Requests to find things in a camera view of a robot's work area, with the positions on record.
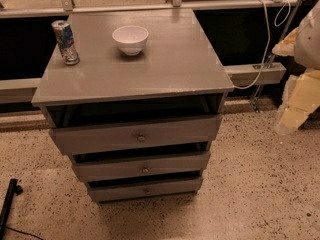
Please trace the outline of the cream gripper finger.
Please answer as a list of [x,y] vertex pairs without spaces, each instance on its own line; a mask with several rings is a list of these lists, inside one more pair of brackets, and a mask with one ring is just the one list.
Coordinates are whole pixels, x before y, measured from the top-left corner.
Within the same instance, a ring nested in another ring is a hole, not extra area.
[[300,76],[290,75],[282,96],[275,131],[290,134],[320,107],[320,70],[307,69]]
[[272,53],[278,56],[293,56],[296,43],[297,28],[293,29],[283,40],[277,43]]

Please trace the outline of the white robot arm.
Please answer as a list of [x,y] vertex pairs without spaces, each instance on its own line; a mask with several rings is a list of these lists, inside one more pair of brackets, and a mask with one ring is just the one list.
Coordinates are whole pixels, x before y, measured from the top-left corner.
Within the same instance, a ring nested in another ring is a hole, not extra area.
[[285,135],[296,131],[320,107],[320,1],[272,52],[292,56],[306,68],[300,76],[290,75],[284,87],[275,131]]

